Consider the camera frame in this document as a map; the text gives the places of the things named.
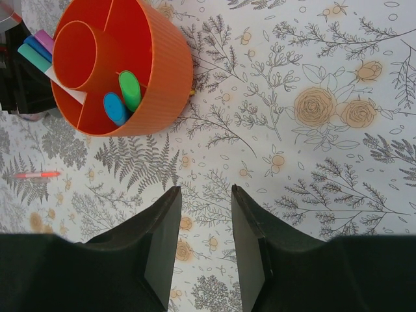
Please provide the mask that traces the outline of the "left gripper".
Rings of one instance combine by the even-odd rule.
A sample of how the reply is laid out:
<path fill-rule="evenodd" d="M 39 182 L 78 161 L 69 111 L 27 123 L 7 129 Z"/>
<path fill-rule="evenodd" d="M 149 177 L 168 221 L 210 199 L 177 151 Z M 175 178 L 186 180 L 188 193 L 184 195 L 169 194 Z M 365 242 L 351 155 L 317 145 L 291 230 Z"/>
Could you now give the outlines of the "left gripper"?
<path fill-rule="evenodd" d="M 57 107 L 50 80 L 18 53 L 30 35 L 24 23 L 1 33 L 1 110 L 36 114 Z"/>

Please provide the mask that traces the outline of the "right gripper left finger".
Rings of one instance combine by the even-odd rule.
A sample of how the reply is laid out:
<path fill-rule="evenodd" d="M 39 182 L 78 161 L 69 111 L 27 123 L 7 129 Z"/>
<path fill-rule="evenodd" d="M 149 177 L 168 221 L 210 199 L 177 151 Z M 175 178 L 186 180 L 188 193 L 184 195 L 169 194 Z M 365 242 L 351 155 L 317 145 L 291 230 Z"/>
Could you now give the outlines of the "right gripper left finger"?
<path fill-rule="evenodd" d="M 181 189 L 85 243 L 1 235 L 2 311 L 167 311 Z"/>

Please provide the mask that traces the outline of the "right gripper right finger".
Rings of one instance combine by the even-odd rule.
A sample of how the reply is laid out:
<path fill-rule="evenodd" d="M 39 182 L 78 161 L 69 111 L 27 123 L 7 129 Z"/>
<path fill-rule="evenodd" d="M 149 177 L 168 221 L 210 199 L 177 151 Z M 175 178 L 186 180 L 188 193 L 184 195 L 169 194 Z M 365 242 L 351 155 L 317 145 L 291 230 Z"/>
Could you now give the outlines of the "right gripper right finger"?
<path fill-rule="evenodd" d="M 415 237 L 340 236 L 327 242 L 231 189 L 244 311 L 414 311 Z"/>

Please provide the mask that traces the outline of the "teal capped white marker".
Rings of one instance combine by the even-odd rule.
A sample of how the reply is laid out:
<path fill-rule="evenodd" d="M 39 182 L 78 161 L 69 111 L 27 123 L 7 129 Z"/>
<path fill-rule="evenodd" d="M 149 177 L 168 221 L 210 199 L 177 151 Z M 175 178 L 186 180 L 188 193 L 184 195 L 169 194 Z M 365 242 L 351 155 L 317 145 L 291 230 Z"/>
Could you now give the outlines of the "teal capped white marker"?
<path fill-rule="evenodd" d="M 28 44 L 22 44 L 18 48 L 18 53 L 25 57 L 32 65 L 38 68 L 41 72 L 45 73 L 52 64 L 46 58 L 41 56 L 35 49 Z"/>

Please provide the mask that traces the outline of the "blue capped white marker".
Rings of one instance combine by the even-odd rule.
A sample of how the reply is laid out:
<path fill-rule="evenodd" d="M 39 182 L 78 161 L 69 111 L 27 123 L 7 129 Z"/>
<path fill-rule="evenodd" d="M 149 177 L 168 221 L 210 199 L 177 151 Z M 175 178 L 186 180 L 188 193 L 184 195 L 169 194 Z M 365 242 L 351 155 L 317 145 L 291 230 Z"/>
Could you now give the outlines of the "blue capped white marker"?
<path fill-rule="evenodd" d="M 52 63 L 52 54 L 33 35 L 24 39 L 23 43 L 29 45 L 48 62 Z"/>

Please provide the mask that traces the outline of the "pink capped white marker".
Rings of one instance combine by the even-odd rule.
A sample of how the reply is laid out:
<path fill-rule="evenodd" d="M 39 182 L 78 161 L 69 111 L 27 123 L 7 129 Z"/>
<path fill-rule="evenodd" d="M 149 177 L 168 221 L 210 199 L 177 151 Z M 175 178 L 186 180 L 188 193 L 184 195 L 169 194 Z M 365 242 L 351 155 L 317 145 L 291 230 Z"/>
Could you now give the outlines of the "pink capped white marker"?
<path fill-rule="evenodd" d="M 37 31 L 34 37 L 49 53 L 53 54 L 55 41 L 45 30 Z"/>

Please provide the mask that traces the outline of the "orange round organizer container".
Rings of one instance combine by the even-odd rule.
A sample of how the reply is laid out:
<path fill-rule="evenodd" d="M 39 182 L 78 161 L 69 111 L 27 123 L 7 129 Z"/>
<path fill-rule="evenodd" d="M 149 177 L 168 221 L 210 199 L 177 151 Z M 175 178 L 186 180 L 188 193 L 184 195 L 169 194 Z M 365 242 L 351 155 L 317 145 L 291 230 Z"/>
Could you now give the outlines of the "orange round organizer container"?
<path fill-rule="evenodd" d="M 170 126 L 190 96 L 192 56 L 185 37 L 143 1 L 72 1 L 54 35 L 51 88 L 77 130 L 96 137 L 150 135 Z M 132 72 L 142 101 L 123 125 L 106 114 L 105 94 L 119 94 Z"/>

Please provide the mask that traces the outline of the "orange pen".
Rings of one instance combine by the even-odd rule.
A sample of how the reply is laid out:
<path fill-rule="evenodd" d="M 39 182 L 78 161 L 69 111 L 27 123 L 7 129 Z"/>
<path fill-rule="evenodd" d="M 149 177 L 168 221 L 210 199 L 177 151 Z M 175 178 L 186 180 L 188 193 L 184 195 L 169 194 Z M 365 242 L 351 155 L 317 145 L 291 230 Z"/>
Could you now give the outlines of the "orange pen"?
<path fill-rule="evenodd" d="M 53 171 L 53 172 L 25 172 L 25 173 L 18 173 L 14 175 L 16 179 L 34 179 L 34 178 L 53 178 L 58 177 L 60 172 Z"/>

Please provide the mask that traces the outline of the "blue black highlighter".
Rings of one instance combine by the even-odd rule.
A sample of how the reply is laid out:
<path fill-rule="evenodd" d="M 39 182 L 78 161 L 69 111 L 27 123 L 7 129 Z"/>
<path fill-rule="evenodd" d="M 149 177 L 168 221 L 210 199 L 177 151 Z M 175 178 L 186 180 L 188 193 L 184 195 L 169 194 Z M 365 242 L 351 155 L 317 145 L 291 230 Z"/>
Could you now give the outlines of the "blue black highlighter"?
<path fill-rule="evenodd" d="M 107 93 L 103 98 L 103 106 L 109 119 L 118 127 L 128 121 L 130 112 L 117 94 Z"/>

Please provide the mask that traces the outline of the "green black highlighter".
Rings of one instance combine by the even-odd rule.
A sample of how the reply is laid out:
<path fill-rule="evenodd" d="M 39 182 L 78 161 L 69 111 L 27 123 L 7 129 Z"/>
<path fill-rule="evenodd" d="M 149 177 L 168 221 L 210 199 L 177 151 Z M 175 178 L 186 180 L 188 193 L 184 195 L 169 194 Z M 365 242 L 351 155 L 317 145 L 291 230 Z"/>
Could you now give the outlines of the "green black highlighter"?
<path fill-rule="evenodd" d="M 142 100 L 138 79 L 132 72 L 125 70 L 119 74 L 118 81 L 126 107 L 135 112 Z"/>

